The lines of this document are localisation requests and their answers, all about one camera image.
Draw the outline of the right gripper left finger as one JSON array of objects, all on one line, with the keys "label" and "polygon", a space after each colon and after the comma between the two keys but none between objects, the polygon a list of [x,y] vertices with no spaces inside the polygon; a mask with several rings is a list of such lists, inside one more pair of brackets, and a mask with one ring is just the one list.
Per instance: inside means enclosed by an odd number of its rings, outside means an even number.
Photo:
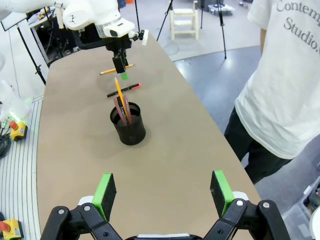
[{"label": "right gripper left finger", "polygon": [[116,197],[112,173],[104,173],[92,200],[70,210],[66,206],[54,207],[41,234],[42,240],[78,240],[90,234],[94,240],[120,240],[120,235],[109,223]]}]

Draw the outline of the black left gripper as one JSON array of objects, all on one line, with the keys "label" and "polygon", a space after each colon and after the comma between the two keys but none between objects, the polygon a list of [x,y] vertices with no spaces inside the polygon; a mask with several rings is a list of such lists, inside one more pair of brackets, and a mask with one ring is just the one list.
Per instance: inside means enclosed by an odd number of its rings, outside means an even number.
[{"label": "black left gripper", "polygon": [[126,67],[128,66],[127,49],[132,47],[132,41],[129,38],[108,37],[105,40],[105,47],[108,51],[113,52],[113,64],[115,70],[122,80],[128,80]]}]

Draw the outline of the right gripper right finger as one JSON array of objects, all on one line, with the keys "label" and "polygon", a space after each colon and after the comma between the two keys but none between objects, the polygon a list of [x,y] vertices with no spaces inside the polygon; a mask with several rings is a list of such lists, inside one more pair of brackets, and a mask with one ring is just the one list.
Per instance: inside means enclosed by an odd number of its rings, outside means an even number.
[{"label": "right gripper right finger", "polygon": [[253,204],[236,198],[222,170],[213,170],[210,192],[219,216],[205,240],[231,240],[238,230],[247,230],[254,240],[289,240],[290,235],[276,203]]}]

